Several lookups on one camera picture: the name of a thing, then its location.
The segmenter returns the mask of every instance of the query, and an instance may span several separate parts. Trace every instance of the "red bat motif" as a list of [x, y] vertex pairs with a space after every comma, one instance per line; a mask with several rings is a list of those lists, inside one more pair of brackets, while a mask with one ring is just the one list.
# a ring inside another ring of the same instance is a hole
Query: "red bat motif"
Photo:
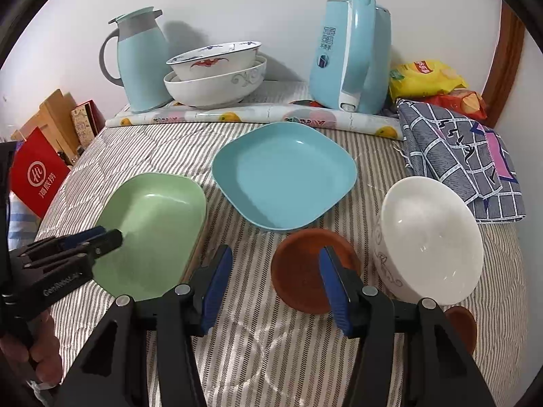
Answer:
[[205, 67], [211, 67], [212, 65], [214, 64], [217, 64], [221, 59], [226, 59], [228, 61], [227, 58], [215, 58], [215, 59], [205, 59], [203, 61], [197, 61], [195, 62], [194, 64], [191, 65], [191, 69], [192, 67], [194, 67], [195, 65], [203, 65]]

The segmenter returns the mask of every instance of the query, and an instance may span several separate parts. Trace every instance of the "blue electric kettle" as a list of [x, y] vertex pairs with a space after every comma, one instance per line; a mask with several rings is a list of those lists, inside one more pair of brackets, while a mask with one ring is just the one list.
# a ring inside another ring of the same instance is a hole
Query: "blue electric kettle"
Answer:
[[375, 0], [328, 0], [310, 76], [313, 99], [376, 114], [387, 97], [389, 70], [389, 11]]
[[[151, 6], [116, 17], [109, 23], [116, 22], [118, 28], [100, 48], [100, 70], [108, 81], [124, 87], [133, 113], [148, 112], [172, 100], [164, 85], [164, 77], [172, 70], [166, 64], [168, 43], [155, 21], [161, 15]], [[104, 63], [105, 45], [113, 37], [118, 37], [120, 78], [112, 77]]]

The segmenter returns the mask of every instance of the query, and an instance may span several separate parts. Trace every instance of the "thermos handle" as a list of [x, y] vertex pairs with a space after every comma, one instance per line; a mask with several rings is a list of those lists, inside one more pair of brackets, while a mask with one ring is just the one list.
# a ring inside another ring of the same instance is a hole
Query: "thermos handle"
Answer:
[[112, 38], [115, 38], [115, 37], [118, 37], [119, 36], [119, 29], [115, 29], [113, 32], [111, 32], [108, 37], [104, 40], [104, 43], [102, 43], [102, 46], [100, 47], [100, 54], [98, 56], [98, 60], [100, 62], [100, 70], [102, 71], [102, 74], [105, 76], [105, 78], [109, 81], [109, 82], [112, 82], [113, 84], [116, 84], [116, 85], [120, 85], [121, 87], [124, 87], [123, 85], [123, 80], [120, 79], [120, 78], [113, 78], [106, 66], [105, 66], [105, 62], [104, 62], [104, 51], [105, 51], [105, 45], [106, 43], [112, 39]]
[[358, 94], [366, 80], [373, 54], [375, 0], [352, 0], [351, 41], [341, 91]]

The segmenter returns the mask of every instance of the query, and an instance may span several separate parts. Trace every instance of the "red chip bag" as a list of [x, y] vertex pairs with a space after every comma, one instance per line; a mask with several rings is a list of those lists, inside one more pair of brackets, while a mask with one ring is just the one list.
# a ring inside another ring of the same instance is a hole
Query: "red chip bag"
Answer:
[[479, 122], [487, 118], [487, 105], [477, 92], [471, 90], [456, 89], [448, 95], [428, 96], [421, 101], [461, 113]]
[[43, 218], [70, 170], [40, 129], [36, 128], [17, 150], [10, 170], [12, 191]]

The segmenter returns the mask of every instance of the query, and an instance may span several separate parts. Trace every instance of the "green dish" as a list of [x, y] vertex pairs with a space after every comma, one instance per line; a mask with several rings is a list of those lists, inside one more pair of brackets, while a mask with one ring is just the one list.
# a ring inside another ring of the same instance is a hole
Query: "green dish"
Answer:
[[123, 245], [96, 260], [94, 280], [115, 297], [159, 297], [181, 282], [206, 221], [204, 192], [191, 179], [145, 173], [124, 182], [96, 225], [117, 228]]

